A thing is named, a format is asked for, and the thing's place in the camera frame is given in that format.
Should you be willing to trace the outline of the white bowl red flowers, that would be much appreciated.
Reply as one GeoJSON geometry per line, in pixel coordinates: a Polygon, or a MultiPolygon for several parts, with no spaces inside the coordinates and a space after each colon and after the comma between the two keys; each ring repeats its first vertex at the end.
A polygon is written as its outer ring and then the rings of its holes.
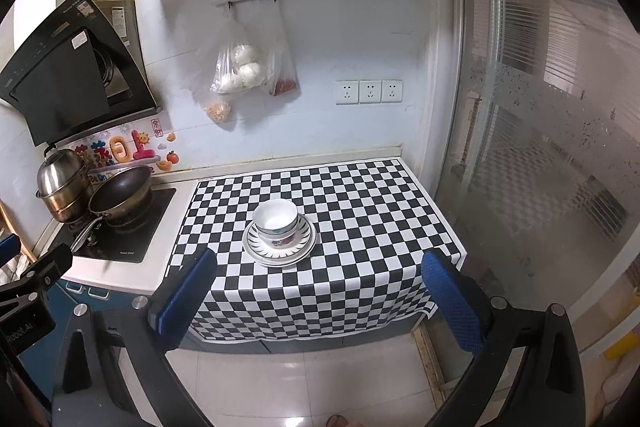
{"type": "Polygon", "coordinates": [[[257,235],[268,247],[276,249],[290,247],[297,241],[296,228],[292,228],[291,230],[279,234],[267,233],[258,229],[257,235]]]}

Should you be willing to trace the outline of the white bowl blue flowers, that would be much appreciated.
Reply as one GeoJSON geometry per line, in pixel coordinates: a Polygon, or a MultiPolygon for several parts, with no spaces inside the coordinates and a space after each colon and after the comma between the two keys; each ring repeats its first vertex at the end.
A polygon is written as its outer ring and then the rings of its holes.
{"type": "Polygon", "coordinates": [[[282,198],[261,202],[253,213],[253,222],[267,235],[281,235],[292,230],[298,220],[295,204],[282,198]]]}

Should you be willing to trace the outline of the wooden cutting board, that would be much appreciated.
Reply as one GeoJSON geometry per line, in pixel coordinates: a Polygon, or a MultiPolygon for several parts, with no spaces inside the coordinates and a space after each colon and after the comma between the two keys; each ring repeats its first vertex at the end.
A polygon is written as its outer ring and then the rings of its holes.
{"type": "Polygon", "coordinates": [[[28,246],[21,239],[17,232],[16,226],[13,224],[9,210],[6,205],[1,204],[1,239],[5,239],[10,235],[15,235],[21,241],[21,254],[30,262],[35,263],[37,257],[32,253],[28,246]]]}

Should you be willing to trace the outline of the black induction cooktop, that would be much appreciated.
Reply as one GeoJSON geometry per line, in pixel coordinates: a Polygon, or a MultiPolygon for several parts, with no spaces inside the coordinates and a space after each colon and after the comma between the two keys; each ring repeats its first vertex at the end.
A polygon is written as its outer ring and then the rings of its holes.
{"type": "Polygon", "coordinates": [[[103,261],[141,263],[176,192],[175,188],[152,190],[145,207],[122,225],[99,222],[74,255],[103,261]]]}

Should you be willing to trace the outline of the stainless steel steamer pot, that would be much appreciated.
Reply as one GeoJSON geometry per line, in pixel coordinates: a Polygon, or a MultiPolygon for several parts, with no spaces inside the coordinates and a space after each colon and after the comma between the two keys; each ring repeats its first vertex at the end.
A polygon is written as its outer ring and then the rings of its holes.
{"type": "Polygon", "coordinates": [[[36,197],[54,220],[70,223],[87,213],[92,193],[88,165],[73,150],[50,145],[37,172],[37,186],[36,197]]]}

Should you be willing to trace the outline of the black frying pan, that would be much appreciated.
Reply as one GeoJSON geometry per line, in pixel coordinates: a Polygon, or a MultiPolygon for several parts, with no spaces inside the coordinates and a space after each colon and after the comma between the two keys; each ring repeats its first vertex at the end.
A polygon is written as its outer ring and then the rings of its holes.
{"type": "Polygon", "coordinates": [[[105,181],[91,196],[88,209],[93,219],[83,228],[70,245],[76,251],[87,243],[93,229],[101,222],[128,223],[139,213],[151,197],[152,170],[139,166],[124,170],[105,181]]]}

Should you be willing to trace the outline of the black white checkered cloth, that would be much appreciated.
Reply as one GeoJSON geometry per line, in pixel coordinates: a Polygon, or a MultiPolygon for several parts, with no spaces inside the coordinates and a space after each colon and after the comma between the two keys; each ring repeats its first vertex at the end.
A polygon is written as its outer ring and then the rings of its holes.
{"type": "Polygon", "coordinates": [[[217,273],[191,324],[206,343],[342,337],[380,329],[436,305],[421,260],[441,251],[456,267],[466,252],[434,200],[398,158],[223,176],[200,182],[181,222],[166,272],[198,249],[217,273]],[[292,267],[250,257],[243,233],[270,198],[294,202],[316,243],[292,267]]]}

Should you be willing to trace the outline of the frosted glass sliding door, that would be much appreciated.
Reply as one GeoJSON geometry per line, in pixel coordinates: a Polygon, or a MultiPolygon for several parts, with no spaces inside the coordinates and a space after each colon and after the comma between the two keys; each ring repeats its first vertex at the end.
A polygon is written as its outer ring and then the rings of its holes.
{"type": "Polygon", "coordinates": [[[639,36],[617,0],[464,0],[437,204],[486,293],[571,306],[639,223],[639,36]]]}

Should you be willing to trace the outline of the black range hood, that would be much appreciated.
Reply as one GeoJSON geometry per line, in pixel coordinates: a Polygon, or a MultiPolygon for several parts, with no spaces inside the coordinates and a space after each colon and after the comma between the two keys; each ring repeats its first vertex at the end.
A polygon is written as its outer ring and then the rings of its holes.
{"type": "Polygon", "coordinates": [[[35,146],[73,140],[158,111],[148,80],[94,0],[65,0],[1,72],[1,100],[35,146]]]}

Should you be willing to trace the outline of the plastic bag with orange food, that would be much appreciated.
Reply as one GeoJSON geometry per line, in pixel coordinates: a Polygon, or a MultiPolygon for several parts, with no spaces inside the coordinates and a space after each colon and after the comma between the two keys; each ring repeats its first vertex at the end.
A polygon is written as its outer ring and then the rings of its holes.
{"type": "Polygon", "coordinates": [[[205,115],[215,124],[223,124],[231,114],[227,77],[198,78],[193,96],[196,104],[203,109],[205,115]]]}

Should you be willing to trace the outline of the plastic bag with red food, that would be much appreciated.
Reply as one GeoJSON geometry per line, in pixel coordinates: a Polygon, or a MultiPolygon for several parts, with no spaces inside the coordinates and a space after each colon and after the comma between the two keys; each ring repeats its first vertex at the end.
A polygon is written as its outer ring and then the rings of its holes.
{"type": "Polygon", "coordinates": [[[293,63],[284,19],[277,1],[267,5],[264,22],[267,80],[265,87],[270,96],[280,96],[298,88],[298,79],[293,63]]]}

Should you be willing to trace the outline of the plastic bag with white buns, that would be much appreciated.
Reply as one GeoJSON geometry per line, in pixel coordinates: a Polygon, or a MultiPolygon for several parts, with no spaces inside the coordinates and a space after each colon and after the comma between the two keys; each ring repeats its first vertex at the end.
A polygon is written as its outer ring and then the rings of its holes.
{"type": "Polygon", "coordinates": [[[236,19],[233,5],[224,8],[224,26],[218,32],[215,67],[210,90],[218,95],[239,94],[260,87],[266,80],[262,51],[236,19]]]}

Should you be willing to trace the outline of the colourful wall stickers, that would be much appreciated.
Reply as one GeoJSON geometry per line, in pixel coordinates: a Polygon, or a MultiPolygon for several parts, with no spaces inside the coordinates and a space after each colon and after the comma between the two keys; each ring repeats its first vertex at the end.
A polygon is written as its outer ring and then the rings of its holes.
{"type": "Polygon", "coordinates": [[[85,161],[92,184],[102,183],[134,167],[163,173],[175,170],[180,164],[177,133],[160,116],[119,124],[78,139],[67,148],[85,161]]]}

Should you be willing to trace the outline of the white triple wall socket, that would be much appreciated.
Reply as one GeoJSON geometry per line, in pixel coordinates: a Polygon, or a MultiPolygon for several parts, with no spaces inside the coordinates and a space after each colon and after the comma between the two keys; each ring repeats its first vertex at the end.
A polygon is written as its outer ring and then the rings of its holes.
{"type": "Polygon", "coordinates": [[[400,103],[404,83],[399,79],[336,80],[336,105],[400,103]]]}

